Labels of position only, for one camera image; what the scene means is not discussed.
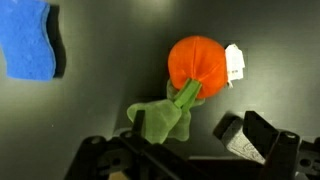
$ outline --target black table surface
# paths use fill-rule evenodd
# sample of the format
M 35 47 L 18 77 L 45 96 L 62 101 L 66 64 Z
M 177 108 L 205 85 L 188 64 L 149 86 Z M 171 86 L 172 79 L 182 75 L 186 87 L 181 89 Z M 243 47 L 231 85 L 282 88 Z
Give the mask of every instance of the black table surface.
M 320 135 L 320 1 L 49 0 L 58 62 L 51 82 L 6 77 L 0 51 L 0 179 L 58 180 L 81 141 L 126 128 L 126 108 L 165 96 L 170 48 L 203 35 L 243 50 L 245 78 L 192 110 L 181 157 L 230 156 L 212 135 L 226 112 Z

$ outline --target label tag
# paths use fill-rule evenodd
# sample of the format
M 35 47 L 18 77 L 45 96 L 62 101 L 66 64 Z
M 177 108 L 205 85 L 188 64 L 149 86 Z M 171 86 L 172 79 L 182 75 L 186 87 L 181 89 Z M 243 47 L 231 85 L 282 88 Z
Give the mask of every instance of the label tag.
M 243 68 L 245 68 L 242 51 L 236 44 L 231 44 L 226 48 L 226 60 L 228 71 L 228 84 L 233 87 L 231 81 L 243 79 Z

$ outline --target plush toy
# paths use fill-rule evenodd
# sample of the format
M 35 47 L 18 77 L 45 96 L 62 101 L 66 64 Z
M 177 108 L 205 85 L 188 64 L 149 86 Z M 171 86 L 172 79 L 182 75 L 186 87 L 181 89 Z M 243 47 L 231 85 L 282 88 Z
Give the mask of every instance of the plush toy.
M 131 121 L 138 110 L 145 111 L 142 135 L 150 143 L 163 143 L 167 137 L 189 138 L 190 108 L 204 103 L 227 84 L 224 48 L 212 39 L 191 36 L 180 40 L 168 59 L 170 79 L 167 99 L 131 105 Z

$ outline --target blue sponge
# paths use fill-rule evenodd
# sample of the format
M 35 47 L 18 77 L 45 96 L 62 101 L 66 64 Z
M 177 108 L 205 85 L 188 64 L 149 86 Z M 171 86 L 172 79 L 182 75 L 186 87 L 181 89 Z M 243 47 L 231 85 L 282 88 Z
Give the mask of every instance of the blue sponge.
M 49 81 L 55 73 L 55 56 L 46 21 L 50 5 L 40 0 L 0 0 L 0 46 L 7 76 Z

